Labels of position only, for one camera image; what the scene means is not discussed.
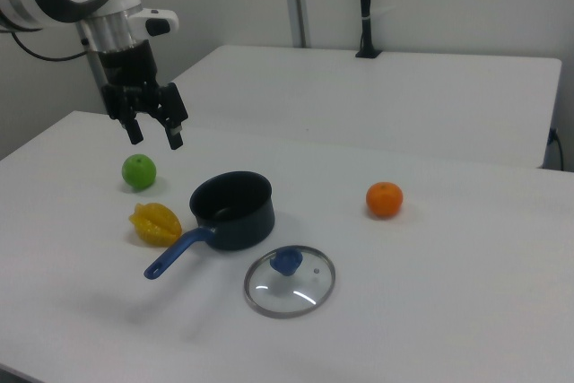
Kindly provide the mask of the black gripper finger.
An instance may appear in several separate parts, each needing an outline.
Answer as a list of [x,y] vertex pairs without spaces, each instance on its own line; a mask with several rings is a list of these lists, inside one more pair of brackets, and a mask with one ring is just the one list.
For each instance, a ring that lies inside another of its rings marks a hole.
[[164,126],[170,148],[177,150],[183,145],[182,123],[188,119],[187,109],[175,83],[158,89],[159,115]]
[[139,144],[142,142],[143,135],[141,128],[133,114],[122,114],[118,121],[120,125],[124,128],[132,145]]

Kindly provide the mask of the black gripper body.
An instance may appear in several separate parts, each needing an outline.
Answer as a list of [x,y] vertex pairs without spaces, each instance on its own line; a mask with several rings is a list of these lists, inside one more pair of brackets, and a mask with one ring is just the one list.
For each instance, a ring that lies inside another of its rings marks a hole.
[[124,90],[137,101],[127,99],[127,107],[133,112],[144,112],[156,119],[159,115],[157,67],[148,41],[134,47],[98,54],[105,74],[105,83],[100,87],[104,106],[112,119],[121,114],[121,102],[125,101]]

